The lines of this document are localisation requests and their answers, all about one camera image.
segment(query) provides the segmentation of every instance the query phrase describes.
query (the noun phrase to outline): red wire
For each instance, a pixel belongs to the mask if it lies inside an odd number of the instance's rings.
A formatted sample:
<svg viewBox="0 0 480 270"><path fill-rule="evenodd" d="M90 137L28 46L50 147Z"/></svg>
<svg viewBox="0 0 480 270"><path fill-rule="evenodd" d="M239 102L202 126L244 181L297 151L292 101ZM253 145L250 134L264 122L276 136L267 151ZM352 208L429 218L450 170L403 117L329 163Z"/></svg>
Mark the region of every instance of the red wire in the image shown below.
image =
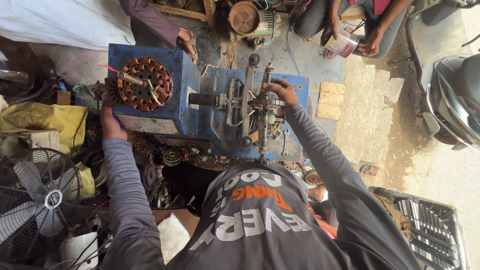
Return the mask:
<svg viewBox="0 0 480 270"><path fill-rule="evenodd" d="M100 207L102 207L102 205L104 205L104 204L106 204L106 203L108 203L108 202L109 202L109 201L106 201L106 202L102 203L101 205L99 205L97 208L95 208L95 210L93 210L93 212L92 212L89 216L93 215L93 213L95 213L95 211L97 211Z"/></svg>
<svg viewBox="0 0 480 270"><path fill-rule="evenodd" d="M114 68L109 67L109 66L107 66L107 65L98 65L98 66L96 66L96 67L107 67L107 68L110 69L111 71L118 73L118 71L116 71Z"/></svg>

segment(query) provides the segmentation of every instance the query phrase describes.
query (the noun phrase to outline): paint can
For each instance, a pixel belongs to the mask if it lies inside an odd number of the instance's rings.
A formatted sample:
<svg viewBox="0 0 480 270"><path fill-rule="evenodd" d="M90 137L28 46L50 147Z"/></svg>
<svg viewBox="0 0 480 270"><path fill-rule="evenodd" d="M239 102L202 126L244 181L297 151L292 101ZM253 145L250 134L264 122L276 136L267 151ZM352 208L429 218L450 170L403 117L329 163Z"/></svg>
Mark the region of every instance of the paint can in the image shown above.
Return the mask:
<svg viewBox="0 0 480 270"><path fill-rule="evenodd" d="M359 38L343 29L338 30L338 37L339 39L335 40L333 35L331 35L327 39L327 42L323 48L330 50L343 58L346 58L358 46Z"/></svg>

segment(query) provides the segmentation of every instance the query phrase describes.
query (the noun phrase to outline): blue machine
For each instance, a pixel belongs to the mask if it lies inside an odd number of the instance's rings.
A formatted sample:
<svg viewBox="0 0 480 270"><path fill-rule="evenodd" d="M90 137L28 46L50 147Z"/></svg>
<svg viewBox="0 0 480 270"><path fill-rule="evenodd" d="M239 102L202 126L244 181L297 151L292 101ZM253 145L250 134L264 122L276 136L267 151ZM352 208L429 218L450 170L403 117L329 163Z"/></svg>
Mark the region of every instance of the blue machine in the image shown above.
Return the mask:
<svg viewBox="0 0 480 270"><path fill-rule="evenodd" d="M153 111L139 111L129 106L113 108L114 114L127 129L147 132L154 135L160 143L171 146L213 148L217 156L254 159L259 157L258 147L243 146L236 128L226 124L226 113L217 107L193 105L188 103L190 93L219 95L228 91L232 79L245 81L245 70L208 68L204 77L182 50L136 47L110 44L108 65L116 70L133 59L150 58L161 63L170 73L173 91L170 101ZM115 72L109 71L109 77ZM256 92L264 73L253 75L252 92ZM293 75L273 74L292 84L297 97L304 108L307 107L310 78ZM266 158L271 160L300 161L302 147L285 122L283 129L291 131L288 136L288 156L281 155L284 138L271 139Z"/></svg>

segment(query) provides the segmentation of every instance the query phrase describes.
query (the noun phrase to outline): wheel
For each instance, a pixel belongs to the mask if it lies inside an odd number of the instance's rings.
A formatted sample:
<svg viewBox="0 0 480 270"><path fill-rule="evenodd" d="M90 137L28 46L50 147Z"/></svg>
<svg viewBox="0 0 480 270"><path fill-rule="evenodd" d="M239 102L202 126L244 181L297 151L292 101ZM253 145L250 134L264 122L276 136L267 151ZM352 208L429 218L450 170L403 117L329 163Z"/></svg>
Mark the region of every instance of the wheel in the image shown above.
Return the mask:
<svg viewBox="0 0 480 270"><path fill-rule="evenodd" d="M458 140L442 126L440 126L440 130L435 133L433 137L446 145L454 145L458 142Z"/></svg>

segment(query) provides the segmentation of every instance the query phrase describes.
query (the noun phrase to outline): scooter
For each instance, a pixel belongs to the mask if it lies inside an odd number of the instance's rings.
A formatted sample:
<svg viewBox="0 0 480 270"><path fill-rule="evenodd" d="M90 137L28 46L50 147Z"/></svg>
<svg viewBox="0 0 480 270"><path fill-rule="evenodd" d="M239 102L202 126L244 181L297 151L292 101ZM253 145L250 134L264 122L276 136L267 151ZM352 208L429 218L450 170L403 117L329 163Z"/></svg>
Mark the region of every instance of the scooter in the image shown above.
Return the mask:
<svg viewBox="0 0 480 270"><path fill-rule="evenodd" d="M480 53L466 55L462 52L470 50L460 47L480 35L461 45L452 34L465 33L463 23L459 23L461 16L455 13L479 3L418 0L407 20L407 42L422 89L417 116L423 118L423 129L430 137L453 145L452 150L470 147L480 152ZM440 46L446 42L453 45Z"/></svg>

